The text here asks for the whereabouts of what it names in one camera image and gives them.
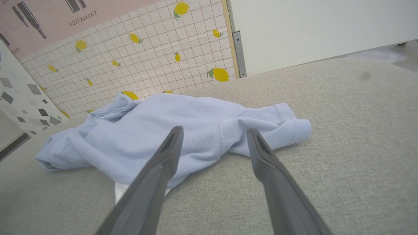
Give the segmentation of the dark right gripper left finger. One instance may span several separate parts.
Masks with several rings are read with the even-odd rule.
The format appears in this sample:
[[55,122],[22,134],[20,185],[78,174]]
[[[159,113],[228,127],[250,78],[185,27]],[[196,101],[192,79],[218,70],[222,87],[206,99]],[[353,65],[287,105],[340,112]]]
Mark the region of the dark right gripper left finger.
[[174,127],[98,228],[97,235],[155,235],[168,181],[175,175],[184,131]]

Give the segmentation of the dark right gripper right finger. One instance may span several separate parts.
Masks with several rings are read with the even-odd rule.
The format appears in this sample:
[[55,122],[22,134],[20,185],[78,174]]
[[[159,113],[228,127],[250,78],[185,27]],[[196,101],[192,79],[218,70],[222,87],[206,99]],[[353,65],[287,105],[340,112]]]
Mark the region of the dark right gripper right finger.
[[265,190],[274,234],[332,234],[261,133],[250,128],[247,130],[247,139],[253,172]]

